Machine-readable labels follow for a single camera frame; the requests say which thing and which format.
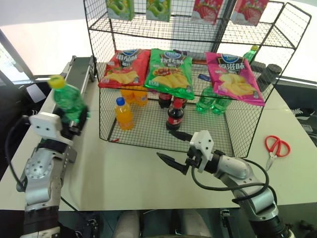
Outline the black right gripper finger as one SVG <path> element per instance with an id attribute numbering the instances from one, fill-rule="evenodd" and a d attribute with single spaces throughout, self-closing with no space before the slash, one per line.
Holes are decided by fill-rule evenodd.
<path id="1" fill-rule="evenodd" d="M 177 130 L 171 130 L 171 131 L 169 131 L 169 134 L 171 134 L 172 136 L 174 136 L 177 139 L 180 139 L 182 141 L 188 141 L 188 142 L 190 142 L 192 137 L 193 137 L 191 134 L 177 131 Z"/>
<path id="2" fill-rule="evenodd" d="M 176 162 L 176 160 L 166 154 L 157 152 L 157 155 L 163 160 L 168 166 L 180 171 L 183 175 L 187 174 L 187 166 Z"/>

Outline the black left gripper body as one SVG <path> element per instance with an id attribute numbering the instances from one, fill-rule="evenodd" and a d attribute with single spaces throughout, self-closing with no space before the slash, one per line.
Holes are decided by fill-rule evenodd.
<path id="1" fill-rule="evenodd" d="M 79 122 L 74 122 L 71 120 L 66 120 L 66 118 L 62 118 L 62 130 L 61 135 L 62 136 L 80 136 L 81 131 L 84 126 L 84 120 L 80 120 Z"/>

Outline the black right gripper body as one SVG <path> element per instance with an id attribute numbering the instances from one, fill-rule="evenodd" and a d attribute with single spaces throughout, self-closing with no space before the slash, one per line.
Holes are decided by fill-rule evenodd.
<path id="1" fill-rule="evenodd" d="M 202 161 L 202 152 L 196 149 L 194 146 L 190 146 L 187 152 L 187 158 L 185 160 L 184 174 L 187 174 L 189 167 L 199 168 Z"/>

